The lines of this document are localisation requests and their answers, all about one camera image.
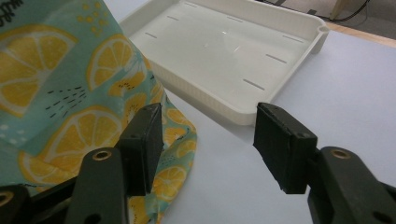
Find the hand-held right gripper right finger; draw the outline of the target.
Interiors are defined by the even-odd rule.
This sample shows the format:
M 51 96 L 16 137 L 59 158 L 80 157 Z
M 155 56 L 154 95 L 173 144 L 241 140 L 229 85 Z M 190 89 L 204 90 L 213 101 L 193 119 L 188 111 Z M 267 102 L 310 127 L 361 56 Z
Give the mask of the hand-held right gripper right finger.
M 287 194 L 307 194 L 314 224 L 396 224 L 396 188 L 361 158 L 318 138 L 283 108 L 259 103 L 253 146 Z

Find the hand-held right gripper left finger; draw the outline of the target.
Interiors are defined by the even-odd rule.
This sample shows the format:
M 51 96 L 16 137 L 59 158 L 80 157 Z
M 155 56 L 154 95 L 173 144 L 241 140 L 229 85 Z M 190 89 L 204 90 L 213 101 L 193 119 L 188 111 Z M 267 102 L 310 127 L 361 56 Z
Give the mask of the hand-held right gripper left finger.
M 64 224 L 128 224 L 128 198 L 151 193 L 162 151 L 162 105 L 146 105 L 114 147 L 85 155 Z

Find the lemon-print cloth bag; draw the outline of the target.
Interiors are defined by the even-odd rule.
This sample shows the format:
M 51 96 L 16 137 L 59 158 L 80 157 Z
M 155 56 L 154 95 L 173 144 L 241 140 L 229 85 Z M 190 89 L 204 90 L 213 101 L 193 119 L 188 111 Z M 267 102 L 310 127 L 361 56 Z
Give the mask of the lemon-print cloth bag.
M 161 223 L 193 163 L 193 124 L 104 0 L 0 0 L 0 187 L 38 193 L 76 176 L 156 103 L 163 153 L 152 192 L 128 202 L 131 224 Z

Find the white plastic tray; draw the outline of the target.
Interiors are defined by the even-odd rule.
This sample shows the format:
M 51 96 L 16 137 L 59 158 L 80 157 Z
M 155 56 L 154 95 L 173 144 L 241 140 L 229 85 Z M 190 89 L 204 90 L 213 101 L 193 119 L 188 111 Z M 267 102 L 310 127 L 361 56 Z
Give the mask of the white plastic tray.
M 166 89 L 199 110 L 252 125 L 329 29 L 255 0 L 147 0 L 120 23 Z

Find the light wooden cabinet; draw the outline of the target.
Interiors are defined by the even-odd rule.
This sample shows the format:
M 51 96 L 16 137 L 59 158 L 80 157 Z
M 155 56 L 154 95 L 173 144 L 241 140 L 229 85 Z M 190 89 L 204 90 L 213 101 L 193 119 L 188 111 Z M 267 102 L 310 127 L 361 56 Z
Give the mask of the light wooden cabinet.
M 330 14 L 330 20 L 335 20 L 350 0 L 336 0 Z

